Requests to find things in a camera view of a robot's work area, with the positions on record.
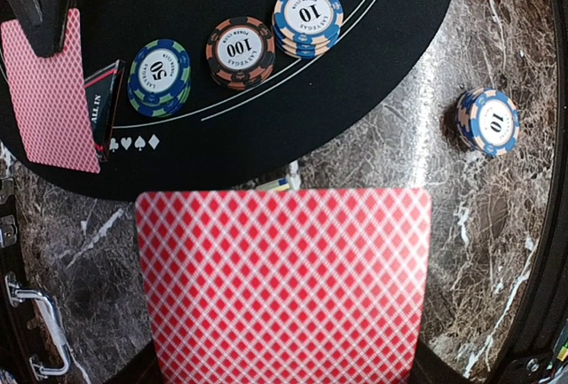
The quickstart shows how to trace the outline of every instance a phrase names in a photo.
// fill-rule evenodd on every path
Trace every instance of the playing card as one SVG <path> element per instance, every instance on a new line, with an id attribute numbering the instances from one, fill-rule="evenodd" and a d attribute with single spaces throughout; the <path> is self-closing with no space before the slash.
<path id="1" fill-rule="evenodd" d="M 6 76 L 28 159 L 99 173 L 85 97 L 79 11 L 67 16 L 65 45 L 38 58 L 17 20 L 2 24 Z"/>
<path id="2" fill-rule="evenodd" d="M 430 243 L 422 190 L 145 193 L 136 203 L 168 383 L 401 383 Z"/>

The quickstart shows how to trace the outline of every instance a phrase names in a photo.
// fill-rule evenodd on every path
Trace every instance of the poker chip stack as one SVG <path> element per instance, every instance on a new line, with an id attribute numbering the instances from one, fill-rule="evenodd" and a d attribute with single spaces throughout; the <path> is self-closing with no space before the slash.
<path id="1" fill-rule="evenodd" d="M 205 50 L 213 80 L 240 91 L 257 86 L 271 75 L 275 53 L 272 31 L 248 16 L 217 25 Z"/>
<path id="2" fill-rule="evenodd" d="M 189 55 L 181 44 L 167 39 L 148 43 L 130 67 L 130 104 L 150 118 L 177 113 L 189 98 L 191 71 Z"/>
<path id="3" fill-rule="evenodd" d="M 297 59 L 315 59 L 330 51 L 342 24 L 339 0 L 278 0 L 272 15 L 276 45 Z"/>
<path id="4" fill-rule="evenodd" d="M 479 88 L 461 95 L 455 115 L 461 140 L 470 149 L 500 156 L 517 145 L 517 107 L 501 91 Z"/>

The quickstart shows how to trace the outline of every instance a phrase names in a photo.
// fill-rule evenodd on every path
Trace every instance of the white chip label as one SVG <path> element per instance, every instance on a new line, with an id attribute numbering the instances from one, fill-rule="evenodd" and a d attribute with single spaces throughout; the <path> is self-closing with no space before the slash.
<path id="1" fill-rule="evenodd" d="M 142 88 L 162 93 L 178 80 L 179 62 L 173 51 L 159 49 L 148 54 L 140 64 L 138 79 Z"/>
<path id="2" fill-rule="evenodd" d="M 263 56 L 263 39 L 251 27 L 232 27 L 221 35 L 217 57 L 224 67 L 241 71 L 253 67 Z"/>
<path id="3" fill-rule="evenodd" d="M 288 0 L 284 17 L 294 31 L 316 35 L 332 24 L 334 13 L 328 0 Z"/>
<path id="4" fill-rule="evenodd" d="M 503 146 L 513 137 L 513 113 L 500 100 L 490 100 L 481 107 L 479 115 L 481 137 L 493 146 Z"/>

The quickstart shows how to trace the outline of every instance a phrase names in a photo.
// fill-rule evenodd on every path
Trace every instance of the spade symbol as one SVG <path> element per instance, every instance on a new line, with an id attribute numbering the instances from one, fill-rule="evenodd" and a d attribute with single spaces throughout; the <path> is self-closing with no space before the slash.
<path id="1" fill-rule="evenodd" d="M 141 136 L 138 136 L 136 142 L 134 143 L 134 147 L 138 149 L 139 152 L 142 152 L 142 149 L 146 146 L 146 142 Z"/>

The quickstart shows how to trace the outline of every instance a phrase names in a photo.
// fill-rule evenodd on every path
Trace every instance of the dark marble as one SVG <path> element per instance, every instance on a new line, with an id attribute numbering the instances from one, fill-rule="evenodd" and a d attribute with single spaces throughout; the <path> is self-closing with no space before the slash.
<path id="1" fill-rule="evenodd" d="M 522 116 L 517 149 L 499 159 L 464 152 L 446 125 L 459 94 L 481 85 L 505 90 Z M 491 370 L 525 289 L 548 201 L 555 132 L 549 0 L 453 0 L 431 47 L 389 97 L 299 160 L 303 188 L 430 191 L 422 339 L 471 379 Z M 69 382 L 109 378 L 150 340 L 132 205 L 64 192 L 5 149 L 0 176 L 16 178 L 30 280 L 61 309 L 75 360 Z"/>

